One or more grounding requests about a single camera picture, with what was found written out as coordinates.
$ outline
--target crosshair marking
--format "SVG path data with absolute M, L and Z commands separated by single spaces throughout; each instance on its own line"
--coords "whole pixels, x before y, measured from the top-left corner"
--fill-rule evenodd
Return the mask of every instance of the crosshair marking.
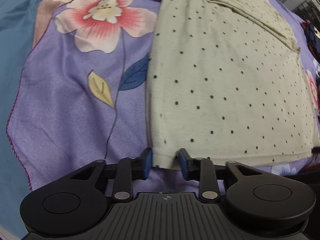
M 167 195 L 167 196 L 164 196 L 163 199 L 166 200 L 166 201 L 168 201 L 168 200 L 171 199 L 171 197 Z

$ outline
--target blue leaf print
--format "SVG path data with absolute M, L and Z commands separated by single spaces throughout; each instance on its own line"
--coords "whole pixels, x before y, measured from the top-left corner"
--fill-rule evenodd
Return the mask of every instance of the blue leaf print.
M 140 86 L 147 79 L 149 55 L 131 65 L 120 80 L 119 90 L 129 90 Z

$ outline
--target beige fabric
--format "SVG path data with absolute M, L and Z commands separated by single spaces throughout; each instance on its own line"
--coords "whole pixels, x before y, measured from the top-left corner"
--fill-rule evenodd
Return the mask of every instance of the beige fabric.
M 300 48 L 266 0 L 163 0 L 147 79 L 154 165 L 180 148 L 255 166 L 320 145 Z
M 32 47 L 36 46 L 38 41 L 43 36 L 49 21 L 52 17 L 53 12 L 61 5 L 65 4 L 63 1 L 53 1 L 53 0 L 42 0 L 39 4 L 37 15 L 36 15 L 36 25 L 35 34 L 33 37 Z

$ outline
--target blue fabric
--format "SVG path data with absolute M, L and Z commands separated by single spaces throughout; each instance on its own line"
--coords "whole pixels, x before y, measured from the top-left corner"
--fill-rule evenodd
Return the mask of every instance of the blue fabric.
M 0 226 L 22 238 L 27 231 L 19 206 L 29 193 L 23 168 L 11 150 L 5 129 L 18 90 L 20 72 L 31 50 L 41 0 L 0 0 Z

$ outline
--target ribbed black surface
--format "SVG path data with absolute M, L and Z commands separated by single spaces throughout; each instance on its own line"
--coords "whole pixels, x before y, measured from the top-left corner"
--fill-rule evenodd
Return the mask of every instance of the ribbed black surface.
M 30 234 L 26 240 L 45 238 Z M 63 240 L 267 240 L 231 224 L 217 204 L 203 204 L 193 193 L 140 193 L 115 204 L 95 228 Z M 282 240 L 306 240 L 298 233 Z

